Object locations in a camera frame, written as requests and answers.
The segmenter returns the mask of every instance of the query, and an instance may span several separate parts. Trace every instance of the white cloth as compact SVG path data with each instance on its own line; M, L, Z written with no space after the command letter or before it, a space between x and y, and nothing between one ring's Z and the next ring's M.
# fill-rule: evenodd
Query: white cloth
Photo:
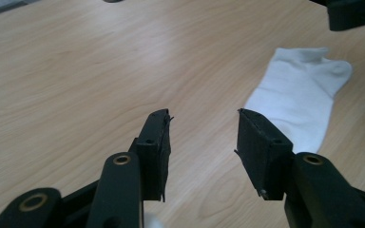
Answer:
M334 97L350 79L352 66L328 60L328 48L278 48L245 104L268 118L294 144L293 152L318 152Z

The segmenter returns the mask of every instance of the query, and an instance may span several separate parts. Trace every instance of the wood grain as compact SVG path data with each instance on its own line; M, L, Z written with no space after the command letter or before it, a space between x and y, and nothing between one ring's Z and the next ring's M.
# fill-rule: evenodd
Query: wood grain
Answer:
M44 0L0 14L0 212L32 188L65 196L97 180L167 107L167 202L146 212L166 227L288 227L233 153L236 110L276 48L307 47L354 67L320 154L365 190L365 27L331 32L305 0Z

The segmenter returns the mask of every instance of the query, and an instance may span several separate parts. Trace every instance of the wooden table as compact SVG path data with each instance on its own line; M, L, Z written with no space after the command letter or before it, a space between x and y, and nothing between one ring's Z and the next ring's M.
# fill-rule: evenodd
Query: wooden table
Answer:
M44 0L0 14L0 212L20 194L97 180L147 115L169 108L167 227L287 227L236 148L239 115L276 48L328 47L354 67L320 154L365 190L365 27L328 30L306 0Z

